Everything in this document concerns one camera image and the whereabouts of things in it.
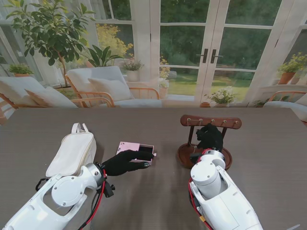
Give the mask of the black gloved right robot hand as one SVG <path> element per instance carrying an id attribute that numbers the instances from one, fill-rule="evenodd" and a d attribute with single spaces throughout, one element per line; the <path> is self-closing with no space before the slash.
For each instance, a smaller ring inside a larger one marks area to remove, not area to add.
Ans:
<path id="1" fill-rule="evenodd" d="M 212 124 L 207 124 L 196 132 L 199 141 L 198 149 L 213 149 L 222 152 L 223 136 L 218 128 Z"/>

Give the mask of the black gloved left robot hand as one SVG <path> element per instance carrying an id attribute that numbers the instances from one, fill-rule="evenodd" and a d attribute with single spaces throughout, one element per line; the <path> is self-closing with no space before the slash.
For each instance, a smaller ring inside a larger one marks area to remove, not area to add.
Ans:
<path id="1" fill-rule="evenodd" d="M 145 151 L 125 150 L 103 162 L 101 167 L 108 176 L 119 176 L 126 172 L 146 169 L 154 155 Z"/>

